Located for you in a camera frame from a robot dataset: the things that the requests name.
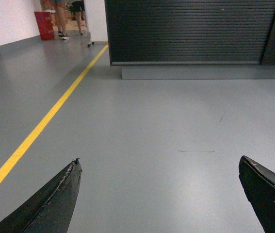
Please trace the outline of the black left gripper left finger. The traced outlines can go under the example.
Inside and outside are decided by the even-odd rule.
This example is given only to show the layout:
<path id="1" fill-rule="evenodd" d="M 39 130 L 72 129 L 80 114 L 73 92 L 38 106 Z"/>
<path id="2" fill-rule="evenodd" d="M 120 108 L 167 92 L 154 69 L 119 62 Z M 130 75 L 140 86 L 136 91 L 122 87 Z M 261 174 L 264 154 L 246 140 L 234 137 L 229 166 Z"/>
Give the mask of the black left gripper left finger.
<path id="1" fill-rule="evenodd" d="M 0 233 L 66 233 L 75 209 L 82 167 L 76 158 L 0 222 Z"/>

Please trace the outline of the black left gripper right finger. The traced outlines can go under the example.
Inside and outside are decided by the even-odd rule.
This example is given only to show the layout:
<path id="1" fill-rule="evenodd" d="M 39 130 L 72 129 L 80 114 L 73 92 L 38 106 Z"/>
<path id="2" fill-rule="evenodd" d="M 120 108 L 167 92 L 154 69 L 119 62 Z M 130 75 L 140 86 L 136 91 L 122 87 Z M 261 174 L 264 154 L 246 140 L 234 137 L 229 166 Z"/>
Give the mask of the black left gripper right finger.
<path id="1" fill-rule="evenodd" d="M 266 233 L 275 233 L 275 173 L 242 156 L 239 179 L 248 201 Z"/>

